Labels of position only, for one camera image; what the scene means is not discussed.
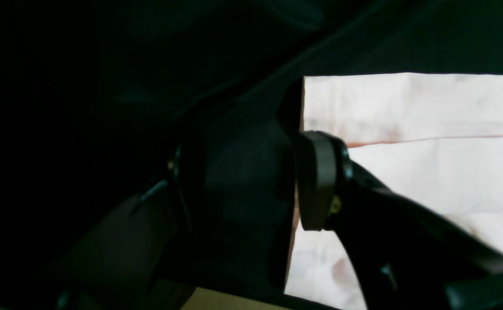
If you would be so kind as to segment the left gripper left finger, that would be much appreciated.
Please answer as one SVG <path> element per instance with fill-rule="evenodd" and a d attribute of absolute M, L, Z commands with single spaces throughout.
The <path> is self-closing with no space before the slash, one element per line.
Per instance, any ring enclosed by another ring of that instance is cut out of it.
<path fill-rule="evenodd" d="M 191 229 L 179 185 L 181 147 L 167 176 L 110 211 L 53 267 L 57 310 L 179 310 L 191 286 L 160 276 L 167 244 Z"/>

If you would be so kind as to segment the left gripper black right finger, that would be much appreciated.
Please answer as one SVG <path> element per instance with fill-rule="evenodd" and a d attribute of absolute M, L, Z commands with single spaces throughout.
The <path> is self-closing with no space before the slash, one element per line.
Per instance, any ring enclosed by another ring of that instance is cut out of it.
<path fill-rule="evenodd" d="M 405 198 L 320 131 L 294 137 L 302 227 L 334 231 L 370 310 L 503 310 L 503 253 Z"/>

